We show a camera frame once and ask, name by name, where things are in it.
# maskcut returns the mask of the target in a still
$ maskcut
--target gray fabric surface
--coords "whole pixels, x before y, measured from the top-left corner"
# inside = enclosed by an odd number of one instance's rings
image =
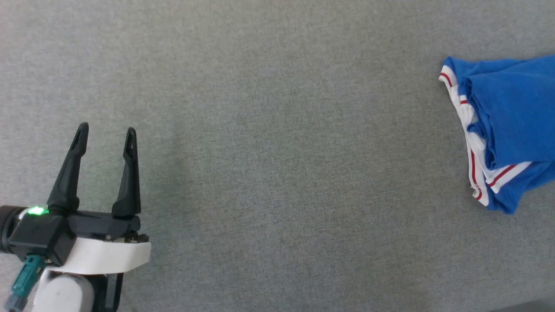
[[[555,2],[0,2],[0,203],[44,203],[79,122],[109,211],[139,138],[152,262],[120,311],[486,311],[555,293],[553,184],[468,187],[444,57],[555,52]],[[0,255],[0,299],[19,263]]]

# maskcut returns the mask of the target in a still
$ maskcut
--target white and red striped trim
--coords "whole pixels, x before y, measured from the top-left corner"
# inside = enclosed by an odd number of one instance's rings
[[[523,172],[531,163],[525,162],[497,170],[488,170],[483,157],[486,142],[476,133],[469,133],[467,130],[468,125],[477,120],[476,112],[468,103],[466,95],[458,94],[458,81],[455,73],[449,66],[444,65],[439,80],[444,82],[447,87],[451,102],[457,110],[465,132],[468,153],[468,179],[475,190],[473,196],[484,206],[487,206],[489,203],[488,187],[497,194],[502,186]]]

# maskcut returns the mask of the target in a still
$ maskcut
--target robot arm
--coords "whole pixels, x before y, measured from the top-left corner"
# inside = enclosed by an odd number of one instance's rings
[[[4,308],[23,311],[40,278],[34,312],[115,312],[123,274],[149,261],[151,244],[139,234],[137,136],[129,128],[125,167],[111,213],[78,212],[80,159],[88,124],[79,126],[47,201],[48,209],[0,207],[0,253],[24,262]]]

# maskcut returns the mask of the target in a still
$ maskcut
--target white plastic part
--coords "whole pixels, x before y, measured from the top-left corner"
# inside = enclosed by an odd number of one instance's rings
[[[90,282],[81,275],[63,274],[42,285],[32,312],[91,312],[93,304]]]
[[[131,271],[150,260],[150,243],[114,243],[77,238],[64,266],[56,272],[83,275],[115,274]]]

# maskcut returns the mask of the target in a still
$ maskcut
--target black cylindrical joint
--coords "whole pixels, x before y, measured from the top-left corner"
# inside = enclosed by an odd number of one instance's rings
[[[0,206],[0,254],[12,254],[8,239],[19,222],[19,214],[27,207]]]

